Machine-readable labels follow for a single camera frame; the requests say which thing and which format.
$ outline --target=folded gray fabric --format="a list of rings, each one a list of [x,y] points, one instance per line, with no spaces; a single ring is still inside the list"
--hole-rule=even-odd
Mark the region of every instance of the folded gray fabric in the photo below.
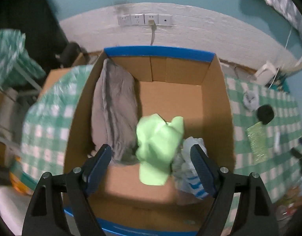
[[[111,59],[105,59],[96,83],[92,105],[92,140],[95,150],[108,144],[112,164],[138,162],[136,151],[137,101],[132,75]]]

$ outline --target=silver bolt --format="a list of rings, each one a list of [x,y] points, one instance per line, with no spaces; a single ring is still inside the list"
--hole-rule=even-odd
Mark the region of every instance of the silver bolt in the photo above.
[[[259,178],[259,174],[257,172],[253,172],[251,173],[251,175],[254,177],[254,178]]]
[[[229,169],[226,168],[226,167],[222,167],[222,168],[220,168],[220,171],[221,171],[222,173],[227,173],[227,172],[229,172]]]
[[[76,174],[79,173],[80,171],[81,171],[80,167],[76,167],[76,168],[73,169],[73,172],[76,173]]]
[[[42,177],[43,178],[48,178],[50,175],[51,175],[51,173],[45,172],[45,173],[43,173]]]

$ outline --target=cardboard box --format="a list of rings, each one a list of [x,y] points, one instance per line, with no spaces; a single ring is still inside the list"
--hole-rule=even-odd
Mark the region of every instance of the cardboard box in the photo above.
[[[219,166],[233,171],[232,115],[217,56],[174,47],[128,46],[106,48],[89,75],[70,129],[65,173],[82,166],[94,148],[92,98],[108,56],[136,79],[139,116],[158,113],[166,121],[183,116],[184,138],[202,137],[208,155]],[[62,73],[52,71],[48,78],[58,79]],[[139,164],[109,166],[98,191],[88,199],[95,216],[104,219],[100,220],[101,226],[125,235],[132,235],[128,231],[156,235],[163,231],[198,231],[212,198],[196,205],[177,206],[172,178],[164,186],[148,186],[139,181],[138,170]]]

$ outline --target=checkered tablecloth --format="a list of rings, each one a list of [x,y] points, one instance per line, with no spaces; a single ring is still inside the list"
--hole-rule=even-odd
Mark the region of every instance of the checkered tablecloth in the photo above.
[[[29,109],[23,125],[21,164],[36,182],[62,174],[72,118],[92,65],[73,67]]]
[[[240,81],[225,76],[227,94],[233,116],[234,151],[236,165],[234,173],[249,175],[258,172],[264,182],[272,202],[284,195],[286,190],[300,178],[298,160],[290,154],[290,149],[298,145],[302,135],[301,117],[297,103],[291,95],[271,90],[250,82]],[[248,111],[243,105],[243,95],[247,90],[254,90],[259,95],[259,104],[273,107],[275,117],[265,126],[269,159],[254,165],[253,153],[247,137],[246,129],[258,122],[255,111]],[[274,134],[280,131],[280,151],[273,151]],[[233,224],[238,207],[239,194],[235,194],[227,226]]]

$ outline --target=white brick wall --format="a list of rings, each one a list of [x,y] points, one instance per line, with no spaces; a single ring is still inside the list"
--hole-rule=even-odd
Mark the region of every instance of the white brick wall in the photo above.
[[[157,26],[154,45],[215,52],[218,57],[258,69],[267,60],[285,68],[297,60],[269,35],[233,17],[194,6],[171,3],[134,3],[109,6],[62,20],[69,41],[87,51],[108,46],[150,45],[149,26],[120,27],[117,15],[135,13],[173,15],[173,26]]]

